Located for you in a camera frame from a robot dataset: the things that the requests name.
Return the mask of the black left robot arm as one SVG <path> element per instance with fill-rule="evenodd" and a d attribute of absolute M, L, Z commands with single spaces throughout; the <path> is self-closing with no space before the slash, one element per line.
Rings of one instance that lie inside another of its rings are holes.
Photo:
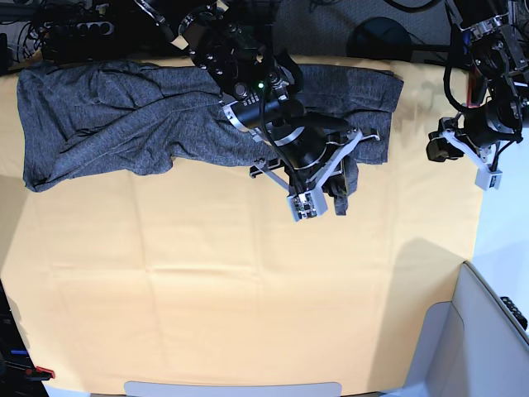
<path fill-rule="evenodd" d="M 429 134 L 426 152 L 433 162 L 476 155 L 493 161 L 486 170 L 498 168 L 500 155 L 523 140 L 528 125 L 528 57 L 510 22 L 507 1 L 447 1 L 446 14 L 452 43 L 443 74 L 446 99 L 457 111 L 443 117 Z M 451 92 L 451 72 L 460 52 L 469 57 L 476 88 L 465 103 Z"/>

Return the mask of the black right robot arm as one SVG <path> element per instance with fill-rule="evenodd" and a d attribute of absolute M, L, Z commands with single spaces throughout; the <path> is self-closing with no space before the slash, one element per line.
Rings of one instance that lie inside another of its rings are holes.
<path fill-rule="evenodd" d="M 320 187 L 334 199 L 348 195 L 346 145 L 367 135 L 343 118 L 309 112 L 298 101 L 304 77 L 286 50 L 275 53 L 272 20 L 250 18 L 241 1 L 138 1 L 168 41 L 188 51 L 221 92 L 223 112 L 241 132 L 275 153 L 259 159 L 250 176 L 284 169 L 294 196 Z"/>

